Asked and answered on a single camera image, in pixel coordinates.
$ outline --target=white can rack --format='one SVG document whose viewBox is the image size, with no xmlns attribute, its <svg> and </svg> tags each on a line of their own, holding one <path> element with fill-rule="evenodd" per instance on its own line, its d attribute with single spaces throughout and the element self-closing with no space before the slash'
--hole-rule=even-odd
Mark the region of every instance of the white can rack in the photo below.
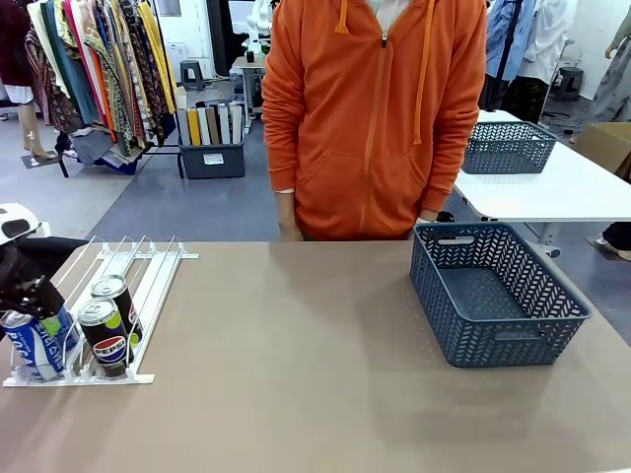
<svg viewBox="0 0 631 473">
<path fill-rule="evenodd" d="M 91 248 L 94 248 L 95 244 L 99 244 L 101 250 L 79 283 L 66 298 L 66 301 L 71 301 L 78 294 L 76 301 L 71 306 L 66 306 L 66 308 L 73 316 L 73 327 L 77 328 L 80 336 L 79 343 L 72 351 L 66 352 L 66 342 L 64 342 L 63 352 L 65 355 L 63 357 L 63 365 L 65 368 L 62 376 L 49 382 L 30 380 L 28 367 L 20 364 L 21 358 L 14 349 L 11 353 L 11 375 L 2 383 L 4 387 L 103 386 L 149 384 L 154 381 L 154 374 L 141 374 L 138 372 L 138 369 L 158 323 L 158 317 L 165 298 L 169 293 L 179 263 L 182 259 L 197 259 L 199 255 L 188 253 L 184 243 L 176 236 L 172 238 L 164 251 L 159 250 L 156 244 L 146 236 L 143 236 L 138 242 L 126 236 L 113 249 L 110 244 L 104 242 L 101 238 L 94 237 L 61 276 L 56 286 L 63 283 L 77 264 L 87 257 L 86 253 Z M 140 261 L 140 265 L 135 271 L 130 271 L 135 261 Z M 143 327 L 143 337 L 133 349 L 133 362 L 127 363 L 126 376 L 117 379 L 109 379 L 103 376 L 99 369 L 99 364 L 96 363 L 86 337 L 81 330 L 81 325 L 77 323 L 76 319 L 79 307 L 92 297 L 92 285 L 103 276 L 108 275 L 124 276 L 130 291 L 136 287 L 136 281 L 138 281 L 136 290 L 132 292 L 132 299 L 138 314 L 136 323 L 140 321 Z M 130 358 L 130 347 L 131 344 L 129 339 L 127 339 L 127 361 Z"/>
</svg>

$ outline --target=pepsi logo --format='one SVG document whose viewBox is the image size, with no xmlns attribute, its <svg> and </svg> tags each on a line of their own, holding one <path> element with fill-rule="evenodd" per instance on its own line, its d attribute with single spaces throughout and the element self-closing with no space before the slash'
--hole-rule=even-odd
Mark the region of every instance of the pepsi logo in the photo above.
<svg viewBox="0 0 631 473">
<path fill-rule="evenodd" d="M 97 343 L 93 350 L 95 357 L 105 363 L 119 362 L 125 357 L 127 342 L 125 337 L 111 337 Z"/>
</svg>

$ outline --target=zipper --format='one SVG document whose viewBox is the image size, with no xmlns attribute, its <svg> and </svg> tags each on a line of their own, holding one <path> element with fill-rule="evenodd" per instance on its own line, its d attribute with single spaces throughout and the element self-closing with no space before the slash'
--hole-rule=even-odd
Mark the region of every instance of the zipper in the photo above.
<svg viewBox="0 0 631 473">
<path fill-rule="evenodd" d="M 371 7 L 368 3 L 365 3 L 365 7 L 370 9 Z M 387 46 L 387 36 L 389 33 L 396 27 L 396 25 L 401 21 L 401 19 L 407 15 L 408 10 L 412 8 L 412 2 L 405 7 L 405 10 L 398 16 L 398 18 L 394 21 L 394 23 L 390 26 L 390 28 L 384 32 L 382 30 L 382 26 L 379 24 L 377 20 L 377 16 L 371 9 L 371 17 L 373 17 L 375 21 L 375 25 L 382 32 L 382 47 L 379 51 L 379 62 L 377 65 L 377 80 L 375 82 L 375 93 L 373 96 L 373 113 L 371 115 L 371 122 L 368 128 L 368 138 L 366 140 L 366 153 L 364 154 L 364 178 L 366 179 L 366 197 L 364 200 L 364 205 L 362 206 L 362 213 L 359 223 L 359 232 L 360 234 L 364 231 L 366 227 L 366 214 L 368 212 L 368 201 L 371 197 L 371 185 L 370 185 L 370 175 L 371 175 L 371 154 L 373 153 L 373 145 L 375 144 L 375 131 L 377 128 L 377 117 L 379 114 L 379 105 L 382 98 L 382 82 L 384 81 L 384 63 L 386 62 L 386 46 Z"/>
</svg>

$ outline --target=cardboard box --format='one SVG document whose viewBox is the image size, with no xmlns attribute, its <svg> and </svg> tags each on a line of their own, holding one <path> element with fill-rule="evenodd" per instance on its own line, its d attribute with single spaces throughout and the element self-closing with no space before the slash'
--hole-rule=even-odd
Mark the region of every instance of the cardboard box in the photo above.
<svg viewBox="0 0 631 473">
<path fill-rule="evenodd" d="M 631 123 L 594 123 L 576 144 L 576 151 L 609 172 L 631 174 Z"/>
</svg>

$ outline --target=basket handle hole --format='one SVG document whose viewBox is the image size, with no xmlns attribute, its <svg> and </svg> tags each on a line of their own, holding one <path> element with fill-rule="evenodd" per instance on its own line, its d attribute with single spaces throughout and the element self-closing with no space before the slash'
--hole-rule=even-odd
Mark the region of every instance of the basket handle hole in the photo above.
<svg viewBox="0 0 631 473">
<path fill-rule="evenodd" d="M 541 332 L 500 332 L 495 334 L 495 340 L 498 342 L 515 341 L 520 342 L 524 340 L 540 340 L 543 338 Z"/>
<path fill-rule="evenodd" d="M 457 245 L 457 244 L 472 244 L 475 241 L 473 236 L 455 236 L 452 238 L 442 238 L 438 240 L 439 244 L 445 245 Z"/>
</svg>

